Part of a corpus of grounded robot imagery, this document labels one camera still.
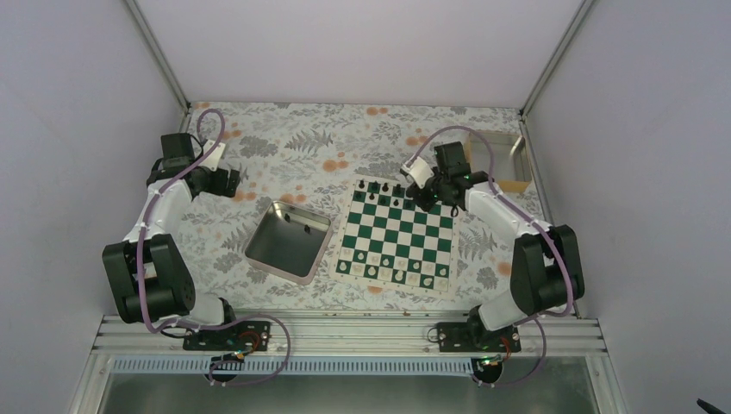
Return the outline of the pink metal tray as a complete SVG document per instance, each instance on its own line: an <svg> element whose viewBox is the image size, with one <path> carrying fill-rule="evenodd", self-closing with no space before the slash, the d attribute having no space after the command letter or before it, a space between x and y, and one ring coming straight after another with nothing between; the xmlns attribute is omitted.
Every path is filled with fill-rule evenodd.
<svg viewBox="0 0 731 414"><path fill-rule="evenodd" d="M291 215L291 222L284 219ZM304 232L304 226L311 233ZM334 232L333 220L319 212L275 200L253 232L244 255L259 270L298 285L309 285Z"/></svg>

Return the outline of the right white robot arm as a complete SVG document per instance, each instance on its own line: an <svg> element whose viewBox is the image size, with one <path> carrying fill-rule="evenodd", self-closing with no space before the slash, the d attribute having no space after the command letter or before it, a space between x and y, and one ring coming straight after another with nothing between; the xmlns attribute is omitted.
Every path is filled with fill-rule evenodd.
<svg viewBox="0 0 731 414"><path fill-rule="evenodd" d="M454 212L468 212L514 240L509 291L469 312L469 344L487 351L509 326L540 315L569 315L584 294L573 230L540 220L514 204L492 171L472 170L460 142L439 145L434 151L436 166L419 155L402 165L401 173L410 182L407 196L422 210L442 204Z"/></svg>

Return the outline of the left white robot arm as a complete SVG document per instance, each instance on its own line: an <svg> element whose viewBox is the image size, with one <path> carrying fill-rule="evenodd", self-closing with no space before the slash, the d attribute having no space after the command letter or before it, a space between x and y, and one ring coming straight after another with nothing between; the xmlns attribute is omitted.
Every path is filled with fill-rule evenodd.
<svg viewBox="0 0 731 414"><path fill-rule="evenodd" d="M163 135L161 147L163 155L147 178L147 199L137 222L102 253L118 314L125 323L207 326L205 336L215 347L231 348L241 329L232 307L223 298L196 291L174 236L198 195L232 198L241 173L219 165L226 151L223 142L176 133Z"/></svg>

